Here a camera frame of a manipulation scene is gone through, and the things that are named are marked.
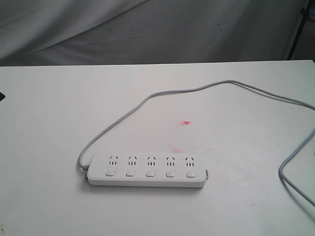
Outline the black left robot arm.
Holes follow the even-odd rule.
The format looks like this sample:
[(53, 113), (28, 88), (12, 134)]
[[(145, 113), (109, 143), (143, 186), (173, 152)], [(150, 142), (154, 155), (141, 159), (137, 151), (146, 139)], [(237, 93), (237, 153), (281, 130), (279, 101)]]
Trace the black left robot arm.
[(3, 93), (0, 92), (0, 101), (5, 99), (5, 95)]

